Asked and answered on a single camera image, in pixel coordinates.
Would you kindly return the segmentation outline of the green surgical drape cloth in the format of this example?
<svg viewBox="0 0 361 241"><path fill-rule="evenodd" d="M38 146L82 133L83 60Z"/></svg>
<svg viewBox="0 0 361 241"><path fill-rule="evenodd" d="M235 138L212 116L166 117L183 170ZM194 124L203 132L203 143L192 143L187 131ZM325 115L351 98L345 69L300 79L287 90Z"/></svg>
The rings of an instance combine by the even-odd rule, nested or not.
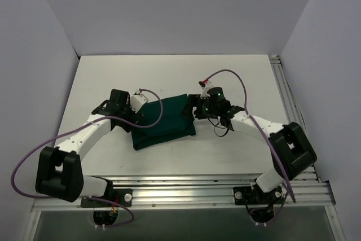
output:
<svg viewBox="0 0 361 241"><path fill-rule="evenodd" d="M159 117L160 106L163 113L160 121L151 128L132 128L131 138L133 149L141 149L196 134L192 107L188 104L188 95L182 94L168 97L162 102L147 103L139 111L143 115L138 124L151 125Z"/></svg>

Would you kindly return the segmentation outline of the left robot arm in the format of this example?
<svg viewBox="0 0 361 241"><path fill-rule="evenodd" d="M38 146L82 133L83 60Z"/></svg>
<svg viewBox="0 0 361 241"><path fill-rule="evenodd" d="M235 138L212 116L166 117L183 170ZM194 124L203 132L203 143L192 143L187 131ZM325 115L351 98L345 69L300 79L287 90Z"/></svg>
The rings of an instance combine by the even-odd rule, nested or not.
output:
<svg viewBox="0 0 361 241"><path fill-rule="evenodd" d="M106 134L119 126L127 133L131 124L140 119L139 110L148 102L140 92L113 89L109 99L97 106L85 122L85 128L70 135L55 147L45 147L39 156L36 191L52 198L73 202L80 197L93 196L101 207L114 199L112 182L86 176L82 159Z"/></svg>

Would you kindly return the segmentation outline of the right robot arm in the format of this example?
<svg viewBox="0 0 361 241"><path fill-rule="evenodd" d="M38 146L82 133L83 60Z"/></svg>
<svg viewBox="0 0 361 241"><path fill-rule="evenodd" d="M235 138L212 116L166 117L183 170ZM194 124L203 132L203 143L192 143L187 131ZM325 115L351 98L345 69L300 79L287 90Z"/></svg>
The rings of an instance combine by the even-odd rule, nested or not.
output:
<svg viewBox="0 0 361 241"><path fill-rule="evenodd" d="M245 107L232 105L221 87L205 87L202 94L189 95L187 105L195 109L195 118L216 119L226 129L244 133L269 146L273 166L257 177L250 189L251 198L257 203L265 202L273 189L293 180L317 160L298 123L280 124L252 116Z"/></svg>

